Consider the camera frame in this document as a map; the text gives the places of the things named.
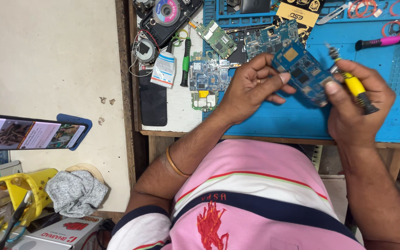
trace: phone stand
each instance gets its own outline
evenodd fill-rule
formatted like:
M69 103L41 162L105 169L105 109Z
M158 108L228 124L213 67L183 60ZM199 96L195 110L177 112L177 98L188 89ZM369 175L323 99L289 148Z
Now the phone stand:
M71 116L71 115L66 115L66 114L58 114L56 116L56 120L58 122L75 122L75 123L84 123L87 124L87 129L84 133L81 134L80 138L76 141L76 144L74 147L72 147L70 150L74 151L80 143L83 141L83 139L86 137L87 133L89 133L89 130L92 128L92 121L89 119L84 119L81 117L76 117L76 116Z

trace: blue silicone repair mat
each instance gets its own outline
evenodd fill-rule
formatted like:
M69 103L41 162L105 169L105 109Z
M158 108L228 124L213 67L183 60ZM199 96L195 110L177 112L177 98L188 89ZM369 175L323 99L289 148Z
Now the blue silicone repair mat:
M387 81L388 85L396 92L395 104L386 118L384 125L376 136L376 141L400 142L400 44L380 48L368 48L355 51L355 43L358 40L373 40L383 37L382 27L391 20L400 20L400 17L390 15L390 6L395 1L378 1L378 8L384 9L384 14L378 18L347 17L347 11L343 11L337 19L333 19L324 25L315 25L307 41L307 50L325 67L329 68L333 62L328 56L325 43L328 42L340 49L340 54L345 59L362 63L376 69ZM216 15L215 1L206 0L204 4L204 20L209 23L211 19L218 21L224 17ZM330 13L344 2L325 3L321 16ZM400 3L393 6L393 12L400 14ZM327 133L327 118L330 105L320 109L310 106L300 94L284 96L287 102L283 105L275 105L264 102L261 107L249 119L239 125L230 128L227 135L246 135L280 138L309 138L331 139Z

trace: scissors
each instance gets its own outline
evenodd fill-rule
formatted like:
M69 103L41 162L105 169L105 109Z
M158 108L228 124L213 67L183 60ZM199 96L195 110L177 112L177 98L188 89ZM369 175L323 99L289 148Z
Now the scissors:
M19 238L21 238L21 236L23 236L24 232L26 231L26 227L23 226L23 228L22 228L21 232L19 233L19 235L17 235L16 237L14 237L12 239L8 238L9 235L10 235L10 232L12 231L12 229L21 224L19 219L23 215L24 209L30 204L31 194L32 194L31 191L27 191L26 195L24 196L23 201L18 206L18 208L14 211L14 213L12 213L12 203L9 202L7 204L7 208L6 208L6 211L5 211L5 214L4 214L3 221L0 223L0 230L1 230L3 225L6 222L8 222L7 229L5 230L4 236L0 241L0 250L3 250L6 242L10 243L10 242L14 242L14 241L18 240Z

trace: pink polo shirt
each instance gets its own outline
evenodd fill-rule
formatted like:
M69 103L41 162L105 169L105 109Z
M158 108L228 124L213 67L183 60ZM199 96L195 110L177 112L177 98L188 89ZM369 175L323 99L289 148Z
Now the pink polo shirt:
M311 161L287 145L217 144L173 207L127 213L108 250L364 249L338 221Z

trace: gray cloth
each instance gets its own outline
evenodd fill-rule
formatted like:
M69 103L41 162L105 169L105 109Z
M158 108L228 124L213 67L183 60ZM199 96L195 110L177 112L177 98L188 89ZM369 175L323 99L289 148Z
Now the gray cloth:
M60 171L47 182L45 191L52 199L56 213L80 218L96 211L108 187L86 170Z

